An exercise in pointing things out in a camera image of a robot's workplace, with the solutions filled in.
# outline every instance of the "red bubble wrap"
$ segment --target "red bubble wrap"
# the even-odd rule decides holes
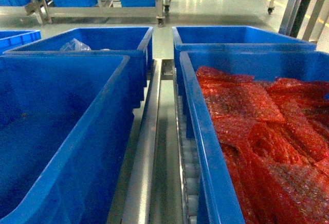
[[[271,86],[266,88],[266,91],[281,94],[308,94],[322,98],[329,93],[329,82],[303,82],[297,79],[278,78]]]
[[[309,124],[298,104],[291,100],[280,106],[286,120],[286,127],[293,134],[296,143],[315,161],[329,156],[325,138],[319,135]]]
[[[313,129],[320,134],[321,136],[323,136],[327,143],[329,142],[329,129],[327,126],[323,125],[321,122],[317,121],[317,120],[308,120],[309,123],[311,124],[311,126],[313,127]]]
[[[271,168],[281,195],[291,203],[277,208],[281,223],[294,223],[285,218],[297,211],[300,219],[296,223],[329,223],[329,178],[325,174],[310,165],[272,164]]]
[[[247,197],[244,190],[244,186],[242,185],[240,180],[239,172],[236,165],[237,163],[239,163],[238,152],[235,148],[230,147],[228,145],[222,144],[221,146],[245,222],[246,224],[259,224],[256,215],[253,211],[251,202]]]
[[[322,161],[314,164],[319,170],[321,170],[326,176],[329,177],[329,157],[323,159]]]
[[[275,223],[329,221],[328,209],[325,208],[329,197],[329,179],[322,172],[310,165],[268,162],[257,156],[250,158],[257,187],[269,206],[267,214]]]
[[[231,75],[223,71],[219,71],[206,66],[200,67],[196,72],[196,76],[199,82],[202,82],[204,80],[217,80],[220,82],[251,83],[254,79],[254,76]]]
[[[278,107],[259,84],[221,85],[203,88],[212,119],[242,116],[259,121],[284,123]]]
[[[240,149],[249,146],[248,137],[256,124],[258,124],[256,120],[242,117],[231,116],[213,119],[213,125],[220,143]]]
[[[309,164],[289,142],[267,124],[253,127],[249,139],[252,151],[260,157],[279,163]]]

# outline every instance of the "epoxy floor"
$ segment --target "epoxy floor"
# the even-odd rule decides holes
[[[275,11],[269,16],[267,14],[267,0],[172,0],[170,15],[166,17],[166,24],[163,28],[157,27],[155,18],[61,18],[54,20],[52,25],[40,27],[32,15],[30,17],[2,16],[0,17],[0,30],[40,29],[42,38],[47,38],[76,27],[154,26],[153,57],[172,59],[172,26],[250,25],[277,32],[287,1],[277,0],[279,5],[276,5]],[[329,52],[329,27],[324,29],[318,50]],[[141,117],[142,108],[135,110],[135,123],[131,140],[113,206],[109,213],[108,223],[120,223]],[[158,144],[158,167],[151,203],[151,223],[182,223],[172,81],[162,81],[161,83]]]

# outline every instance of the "stainless steel rack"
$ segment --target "stainless steel rack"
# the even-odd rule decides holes
[[[35,13],[40,24],[52,23],[54,17],[155,17],[158,26],[163,26],[163,8],[169,12],[170,0],[156,0],[155,7],[113,7],[115,0],[98,0],[96,7],[55,7],[53,2],[32,0],[24,7],[0,7],[2,15],[30,15]]]

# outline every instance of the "bin rim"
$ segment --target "bin rim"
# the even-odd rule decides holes
[[[244,224],[239,201],[228,172],[220,143],[212,124],[202,90],[187,52],[180,53],[180,64],[201,167],[201,177],[210,223]]]
[[[4,54],[26,54],[26,53],[29,53],[29,54],[49,54],[49,53],[64,53],[63,51],[17,51],[21,48],[24,48],[24,47],[27,47],[27,46],[30,46],[30,45],[34,45],[40,41],[45,41],[45,40],[50,40],[52,38],[57,38],[63,34],[66,34],[66,33],[71,33],[72,31],[76,31],[76,30],[88,30],[88,29],[138,29],[138,28],[142,28],[142,29],[146,29],[148,28],[148,30],[146,31],[144,37],[142,38],[142,40],[140,41],[137,49],[131,49],[131,50],[113,50],[112,52],[115,53],[115,54],[119,54],[120,52],[136,52],[136,51],[145,51],[147,49],[147,45],[152,37],[152,33],[153,33],[153,27],[149,27],[149,26],[139,26],[139,27],[133,27],[133,26],[128,26],[128,27],[124,27],[124,26],[118,26],[118,27],[79,27],[79,28],[73,28],[73,29],[70,29],[70,30],[67,30],[67,31],[64,31],[60,34],[57,34],[57,35],[54,35],[50,38],[46,38],[46,39],[40,39],[40,40],[37,40],[35,42],[32,42],[32,43],[28,43],[28,44],[25,44],[23,46],[19,46],[19,47],[16,47],[16,48],[13,48],[13,49],[10,49],[10,50],[7,50],[4,52]],[[97,52],[99,54],[106,54],[106,51],[102,51],[102,50],[90,50],[90,51],[84,51],[84,53],[86,52]],[[75,51],[65,51],[65,53],[77,53]]]
[[[183,43],[180,37],[180,34],[178,32],[179,28],[249,28],[249,29],[253,29],[253,30],[257,30],[257,31],[262,31],[262,32],[266,32],[272,35],[278,35],[281,38],[286,38],[286,39],[291,39],[296,41],[295,43],[259,43],[257,45],[264,45],[264,46],[268,46],[268,45],[273,45],[273,44],[278,44],[278,45],[300,45],[302,44],[303,46],[305,46],[305,44],[309,45],[310,48],[313,48],[313,50],[316,49],[316,44],[312,44],[309,43],[307,41],[303,41],[301,39],[297,39],[297,38],[292,38],[291,36],[287,36],[287,35],[283,35],[283,34],[278,34],[272,31],[267,31],[267,30],[263,30],[254,26],[241,26],[241,25],[223,25],[223,26],[173,26],[172,27],[172,31],[173,31],[173,37],[174,37],[174,45],[176,49],[184,49],[184,47],[188,47],[188,46],[199,46],[199,45],[207,45],[210,47],[214,47],[214,49],[216,49],[218,46],[222,46],[222,45],[244,45],[244,46],[248,46],[248,45],[255,45],[256,43]]]

